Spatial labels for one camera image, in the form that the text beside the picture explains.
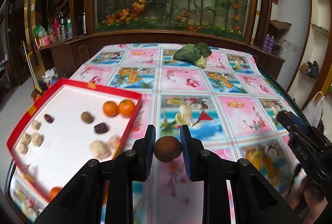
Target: orange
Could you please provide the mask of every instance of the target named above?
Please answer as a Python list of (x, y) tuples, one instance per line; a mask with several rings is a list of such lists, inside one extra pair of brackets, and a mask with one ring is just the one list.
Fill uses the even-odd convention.
[(49, 198), (50, 200), (53, 200), (55, 198), (55, 196), (61, 191), (61, 187), (54, 187), (51, 189), (51, 191), (49, 192)]
[(108, 117), (113, 117), (118, 114), (117, 111), (117, 104), (113, 101), (106, 101), (103, 104), (103, 112), (108, 116)]
[(123, 117), (130, 117), (135, 110), (135, 104), (129, 99), (124, 99), (120, 102), (118, 109)]

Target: brown ball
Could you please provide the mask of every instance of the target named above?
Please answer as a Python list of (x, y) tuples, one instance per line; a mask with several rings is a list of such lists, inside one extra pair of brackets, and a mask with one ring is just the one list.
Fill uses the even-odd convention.
[(167, 163), (181, 155), (182, 145), (177, 138), (164, 136), (156, 141), (153, 152), (159, 161)]

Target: green vegetable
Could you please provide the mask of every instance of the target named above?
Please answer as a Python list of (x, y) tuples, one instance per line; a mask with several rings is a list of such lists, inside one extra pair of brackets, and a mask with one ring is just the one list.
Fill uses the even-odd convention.
[(206, 59), (203, 57), (203, 55), (201, 55), (200, 59), (198, 59), (196, 62), (194, 62), (194, 64), (203, 69), (206, 66)]
[(198, 44), (186, 44), (173, 55), (174, 60), (186, 60), (204, 68), (206, 65), (205, 57), (212, 54), (210, 48), (203, 42)]

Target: screw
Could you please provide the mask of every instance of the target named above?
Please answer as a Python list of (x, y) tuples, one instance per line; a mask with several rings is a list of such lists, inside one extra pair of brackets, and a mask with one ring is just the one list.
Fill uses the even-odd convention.
[(240, 159), (240, 164), (242, 166), (247, 166), (247, 165), (249, 165), (249, 160), (248, 159)]
[(127, 150), (126, 151), (126, 155), (129, 156), (129, 157), (132, 157), (133, 155), (136, 154), (136, 151), (133, 150), (133, 149), (130, 149), (130, 150)]
[(211, 151), (203, 149), (203, 150), (200, 151), (200, 154), (207, 157), (211, 154)]
[(90, 160), (88, 161), (88, 165), (89, 165), (90, 167), (96, 166), (97, 164), (98, 164), (98, 160), (96, 160), (96, 159), (90, 159)]

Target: red tray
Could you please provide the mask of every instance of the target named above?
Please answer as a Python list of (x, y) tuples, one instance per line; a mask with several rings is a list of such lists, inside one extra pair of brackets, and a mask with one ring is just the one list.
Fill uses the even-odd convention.
[[(106, 117), (102, 105), (107, 100), (119, 103), (122, 99), (131, 99), (136, 103), (135, 111), (130, 118), (117, 115)], [(103, 161), (118, 155), (129, 136), (135, 118), (142, 106), (142, 94), (118, 88), (112, 88), (93, 83), (60, 79), (50, 87), (23, 115), (12, 131), (7, 147), (15, 164), (20, 170), (26, 170), (32, 186), (46, 200), (52, 187), (64, 186), (72, 176), (93, 156), (89, 154), (89, 144), (93, 140), (107, 140), (112, 135), (118, 135), (120, 142), (112, 155)], [(95, 117), (91, 124), (80, 119), (84, 111), (89, 111)], [(49, 124), (43, 118), (49, 113), (54, 122)], [(16, 149), (24, 132), (32, 134), (35, 130), (30, 126), (33, 120), (41, 122), (40, 134), (44, 142), (40, 147), (28, 146), (26, 155)], [(101, 122), (110, 125), (106, 134), (98, 135), (93, 127)]]

